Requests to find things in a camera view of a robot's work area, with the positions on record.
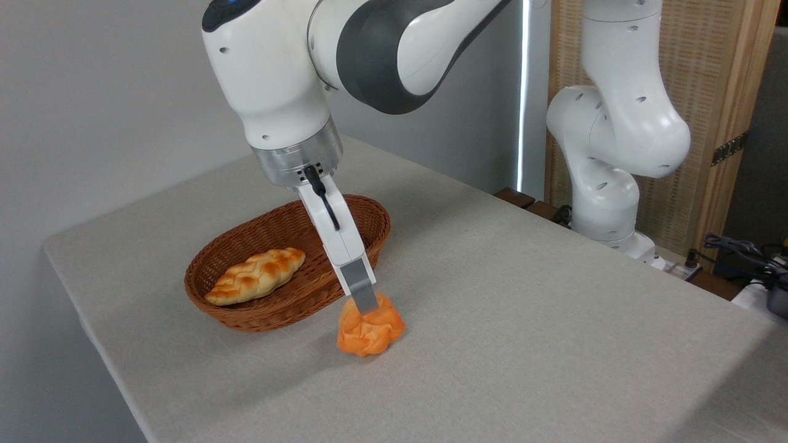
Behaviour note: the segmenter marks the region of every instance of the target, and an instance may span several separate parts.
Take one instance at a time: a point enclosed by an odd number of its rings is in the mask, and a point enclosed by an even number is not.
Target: cable
[[[721,249],[729,252],[724,258],[736,254],[741,259],[758,266],[777,266],[788,270],[784,264],[767,258],[766,255],[749,241],[734,240],[727,236],[709,233],[703,239],[703,245],[708,249]]]
[[[739,275],[742,275],[744,277],[748,277],[748,278],[750,278],[752,280],[759,280],[759,281],[762,281],[763,283],[768,283],[770,285],[776,285],[776,286],[780,287],[782,290],[788,291],[788,284],[786,282],[784,282],[783,280],[779,279],[779,278],[774,278],[770,274],[760,274],[760,273],[757,273],[757,272],[752,272],[752,271],[747,271],[747,270],[740,270],[738,268],[734,268],[734,267],[728,266],[728,265],[726,265],[724,263],[721,263],[719,260],[714,260],[713,258],[700,253],[695,248],[690,249],[689,250],[689,254],[687,254],[687,256],[688,257],[692,256],[693,258],[694,257],[701,257],[702,259],[706,260],[707,262],[714,263],[717,266],[719,266],[719,267],[721,267],[721,268],[723,268],[723,269],[725,269],[725,270],[727,270],[729,272],[732,272],[734,274],[739,274]]]

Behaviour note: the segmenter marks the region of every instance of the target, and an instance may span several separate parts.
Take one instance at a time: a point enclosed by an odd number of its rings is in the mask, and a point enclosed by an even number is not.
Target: orange dough
[[[343,352],[359,357],[381,354],[404,332],[405,322],[391,300],[379,292],[375,292],[375,296],[380,307],[363,317],[353,298],[348,297],[340,314],[340,332],[336,337],[336,346]]]

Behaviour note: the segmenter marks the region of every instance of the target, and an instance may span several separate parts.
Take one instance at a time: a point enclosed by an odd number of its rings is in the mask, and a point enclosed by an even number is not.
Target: brown wicker basket
[[[375,200],[346,195],[372,267],[391,232],[388,212]],[[270,295],[214,306],[205,295],[230,266],[269,249],[298,248],[307,254],[292,279]],[[208,243],[186,269],[186,293],[203,312],[233,329],[262,332],[298,322],[344,294],[301,201],[290,202],[230,229]]]

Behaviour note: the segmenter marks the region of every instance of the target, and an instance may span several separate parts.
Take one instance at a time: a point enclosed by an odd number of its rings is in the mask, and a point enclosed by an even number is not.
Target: bread
[[[340,314],[340,332],[336,346],[348,354],[359,357],[381,354],[405,330],[405,322],[391,300],[375,292],[380,307],[363,317],[350,298]]]
[[[290,281],[306,257],[303,251],[294,248],[252,255],[246,262],[230,266],[205,295],[205,300],[226,306],[267,296]]]

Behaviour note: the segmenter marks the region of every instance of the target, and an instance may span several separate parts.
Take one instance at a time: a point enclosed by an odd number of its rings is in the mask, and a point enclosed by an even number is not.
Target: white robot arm
[[[342,145],[325,93],[343,89],[387,114],[415,110],[508,2],[213,0],[203,16],[214,72],[263,171],[298,192],[362,313],[377,308],[375,276],[332,179]],[[612,165],[662,177],[689,146],[656,62],[660,10],[661,0],[587,0],[583,61],[599,87],[562,91],[548,113],[570,163],[573,229],[616,248],[631,243],[638,194]]]
[[[564,88],[548,108],[572,180],[572,229],[659,268],[654,243],[635,232],[629,173],[665,177],[690,150],[660,75],[661,12],[662,0],[587,0],[582,63],[596,87]]]
[[[332,175],[342,156],[325,91],[387,114],[432,96],[508,0],[213,0],[203,42],[274,184],[298,192],[336,275],[364,314],[375,276]]]

